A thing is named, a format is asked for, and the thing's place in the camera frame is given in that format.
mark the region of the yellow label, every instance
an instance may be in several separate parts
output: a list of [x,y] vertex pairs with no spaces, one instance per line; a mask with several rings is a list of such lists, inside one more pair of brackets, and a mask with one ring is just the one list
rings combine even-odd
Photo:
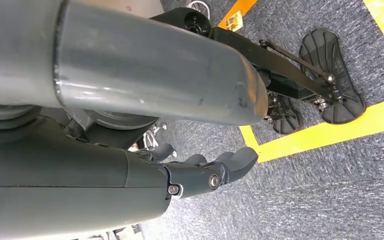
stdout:
[[240,28],[244,26],[244,21],[242,20],[242,12],[241,10],[237,11],[235,14],[230,16],[224,22],[226,25],[226,29],[236,32]]

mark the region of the metal tube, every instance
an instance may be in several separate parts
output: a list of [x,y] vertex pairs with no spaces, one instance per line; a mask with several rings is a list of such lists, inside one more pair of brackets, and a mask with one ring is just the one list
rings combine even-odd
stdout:
[[0,105],[61,107],[53,81],[60,0],[0,0]]
[[233,125],[266,115],[267,92],[251,64],[197,34],[78,0],[59,39],[65,106]]

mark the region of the gray carpet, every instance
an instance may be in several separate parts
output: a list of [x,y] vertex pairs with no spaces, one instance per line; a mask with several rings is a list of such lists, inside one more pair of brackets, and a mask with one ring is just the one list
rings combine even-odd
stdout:
[[[161,2],[168,11],[186,1]],[[206,2],[217,25],[235,1]],[[339,35],[366,103],[383,102],[384,36],[361,0],[260,0],[238,33],[254,42],[267,37],[297,54],[302,36],[320,27]],[[312,106],[294,106],[305,127],[320,122]],[[237,127],[163,121],[168,130],[157,138],[174,145],[178,160],[195,153],[211,160],[245,145]],[[252,127],[260,143],[279,137],[265,123]],[[141,228],[146,240],[384,239],[384,133],[258,164],[213,193],[172,201]]]

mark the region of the metal bolt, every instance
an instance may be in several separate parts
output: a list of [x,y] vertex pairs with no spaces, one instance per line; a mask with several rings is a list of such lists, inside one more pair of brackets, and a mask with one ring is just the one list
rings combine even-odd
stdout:
[[220,178],[216,173],[211,174],[209,176],[208,185],[210,189],[216,189],[220,184]]
[[176,185],[170,185],[168,187],[168,193],[171,195],[176,195],[179,193],[179,187]]
[[335,81],[335,76],[333,76],[333,75],[329,75],[329,76],[327,77],[327,80],[328,80],[330,83],[332,83],[333,81]]
[[324,102],[326,102],[326,100],[324,98],[317,98],[317,100],[316,100],[316,103],[318,103],[318,104],[321,104]]
[[329,107],[329,104],[327,104],[326,102],[322,102],[320,103],[320,108],[323,110],[325,108]]
[[260,47],[267,48],[267,41],[266,40],[261,39],[258,41],[258,43],[259,43]]
[[270,116],[265,116],[265,117],[264,117],[264,120],[267,120],[267,122],[268,122],[269,124],[272,124],[272,123],[273,123],[273,118],[270,117]]

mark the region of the black footrest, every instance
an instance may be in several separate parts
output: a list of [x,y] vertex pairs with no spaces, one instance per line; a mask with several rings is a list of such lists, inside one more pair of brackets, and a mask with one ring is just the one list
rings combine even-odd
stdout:
[[[319,84],[331,85],[335,96],[335,101],[320,102],[318,105],[325,122],[345,124],[360,117],[366,111],[363,99],[351,82],[336,34],[324,29],[312,31],[303,38],[299,56],[335,77],[331,82],[319,82]],[[325,81],[323,77],[303,65],[301,70],[314,81]]]
[[278,96],[283,108],[283,115],[273,122],[273,129],[278,134],[291,134],[301,127],[299,114],[292,109],[291,100],[284,96]]

